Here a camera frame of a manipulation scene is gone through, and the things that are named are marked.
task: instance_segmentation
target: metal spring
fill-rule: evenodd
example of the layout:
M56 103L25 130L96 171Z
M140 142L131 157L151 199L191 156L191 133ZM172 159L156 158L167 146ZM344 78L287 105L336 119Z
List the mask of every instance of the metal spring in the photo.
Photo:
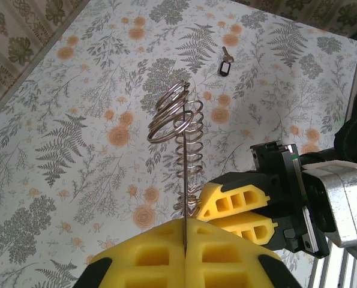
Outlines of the metal spring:
M178 156L176 164L181 168L176 175L184 179L184 190L178 192L178 202L173 206L174 210L181 210L181 214L193 217L197 213L199 203L195 193L201 190L196 183L189 185L190 178L202 171L201 160L203 155L203 103L200 100L188 100L190 84L180 81L173 85L157 102L155 108L157 114L149 124L148 141L158 144L169 141L175 137L178 145L175 153ZM173 128L163 134L156 135L168 124Z

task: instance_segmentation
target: coiled wire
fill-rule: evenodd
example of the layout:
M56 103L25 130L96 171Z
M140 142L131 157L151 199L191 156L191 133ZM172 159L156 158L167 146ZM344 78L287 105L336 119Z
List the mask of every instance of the coiled wire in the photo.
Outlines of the coiled wire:
M204 116L203 103L200 100L188 100L189 86L188 82L182 80L159 99L155 106L157 114L148 126L148 141L158 144L175 138L175 153L178 156L176 164L180 167L176 175L184 179L184 190L178 193L178 202L173 208L176 211L181 210L182 215L192 217L196 214L199 203L195 193L201 190L201 186L196 183L189 184L189 181L203 169L203 155L200 153L203 143L200 140L203 136ZM172 129L158 133L169 124L173 124Z

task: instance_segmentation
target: table surface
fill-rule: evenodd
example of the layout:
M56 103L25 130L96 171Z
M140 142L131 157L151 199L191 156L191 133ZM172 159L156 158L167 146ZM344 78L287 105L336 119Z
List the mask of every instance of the table surface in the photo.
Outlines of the table surface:
M0 287L71 287L175 216L175 145L146 140L170 85L204 103L206 182L252 169L257 143L332 146L356 59L353 40L234 2L91 0L0 112ZM312 257L278 254L307 285Z

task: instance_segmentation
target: black key fob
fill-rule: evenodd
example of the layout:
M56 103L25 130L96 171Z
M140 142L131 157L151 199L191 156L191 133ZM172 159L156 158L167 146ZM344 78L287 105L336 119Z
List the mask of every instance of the black key fob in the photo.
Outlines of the black key fob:
M220 66L220 75L223 77L226 77L227 75L229 75L231 66L232 66L231 63L222 61L221 66Z

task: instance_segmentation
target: yellow foam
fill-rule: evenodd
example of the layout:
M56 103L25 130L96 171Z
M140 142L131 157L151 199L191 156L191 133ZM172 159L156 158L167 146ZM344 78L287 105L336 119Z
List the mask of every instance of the yellow foam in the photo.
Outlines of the yellow foam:
M211 224L172 220L95 256L113 260L100 288L272 288L258 256L275 253Z
M218 218L209 223L258 245L267 244L274 234L274 228L278 226L270 218L253 212Z
M221 192L222 184L208 182L203 186L199 197L199 212L196 218L209 221L259 207L267 206L269 196L253 186L246 185L227 192Z

